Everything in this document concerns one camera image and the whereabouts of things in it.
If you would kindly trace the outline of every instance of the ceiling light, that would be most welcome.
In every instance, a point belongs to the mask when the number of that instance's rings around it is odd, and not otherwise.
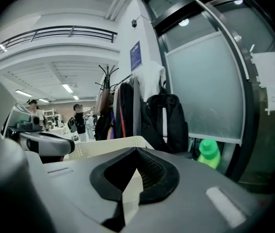
[[[242,39],[242,36],[237,35],[237,36],[235,36],[235,37],[234,37],[234,39],[235,39],[236,41],[239,41],[239,40],[241,40],[241,39]]]
[[[252,45],[249,52],[252,52],[254,50],[255,44]]]
[[[236,1],[234,1],[234,3],[237,5],[240,5],[241,3],[243,3],[243,0],[236,0]]]
[[[39,99],[39,101],[42,101],[42,102],[45,102],[45,103],[49,103],[49,101],[43,100],[43,99]]]
[[[189,19],[184,19],[183,21],[181,21],[181,22],[179,23],[179,25],[182,26],[182,27],[184,27],[184,26],[187,26],[188,23],[189,23]]]
[[[68,91],[69,93],[73,93],[73,91],[70,89],[70,87],[67,85],[67,84],[63,84],[62,85],[65,89],[66,89],[66,91]]]
[[[27,96],[27,97],[32,97],[31,94],[28,94],[28,93],[26,93],[26,92],[24,92],[24,91],[16,90],[16,92],[19,93],[19,94],[22,94],[22,95],[24,95],[24,96]]]

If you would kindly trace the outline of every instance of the fluorescent light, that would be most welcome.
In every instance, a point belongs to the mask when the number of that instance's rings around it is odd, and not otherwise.
[[[240,5],[241,3],[243,3],[243,0],[236,0],[236,1],[234,1],[234,3],[237,5]]]
[[[66,91],[68,91],[69,93],[73,93],[73,91],[70,89],[70,87],[67,85],[67,84],[63,84],[62,85],[65,89],[66,89]]]
[[[16,92],[19,93],[19,94],[22,94],[22,95],[24,95],[24,96],[27,96],[27,97],[32,97],[31,94],[28,94],[28,93],[26,93],[26,92],[24,92],[24,91],[16,90]]]
[[[249,51],[249,52],[253,51],[253,50],[254,50],[254,47],[255,47],[255,44],[252,45],[252,47],[250,48],[250,51]]]
[[[45,103],[49,103],[49,101],[43,100],[43,99],[39,99],[39,101],[42,101],[42,102],[45,102]]]
[[[179,25],[182,26],[182,27],[184,27],[184,26],[187,26],[188,23],[189,23],[189,19],[184,19],[183,21],[181,21],[181,22],[179,23]]]

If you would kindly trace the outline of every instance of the red strap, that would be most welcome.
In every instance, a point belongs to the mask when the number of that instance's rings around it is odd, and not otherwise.
[[[122,107],[121,107],[121,92],[120,92],[121,87],[119,87],[118,90],[118,101],[119,101],[119,110],[120,110],[120,120],[121,120],[121,129],[122,129],[122,135],[123,138],[126,137],[126,129],[124,127],[124,119],[123,119],[123,114],[122,114]]]

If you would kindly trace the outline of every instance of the black shirt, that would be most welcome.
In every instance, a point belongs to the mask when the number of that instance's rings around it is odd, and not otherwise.
[[[85,124],[84,124],[84,119],[83,119],[83,112],[75,113],[74,118],[75,118],[75,121],[76,121],[77,133],[78,134],[85,133]]]

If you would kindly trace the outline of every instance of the green water bottle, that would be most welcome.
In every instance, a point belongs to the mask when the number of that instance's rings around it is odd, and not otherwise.
[[[199,150],[201,154],[197,161],[216,169],[220,162],[217,142],[213,139],[204,139],[200,143]]]

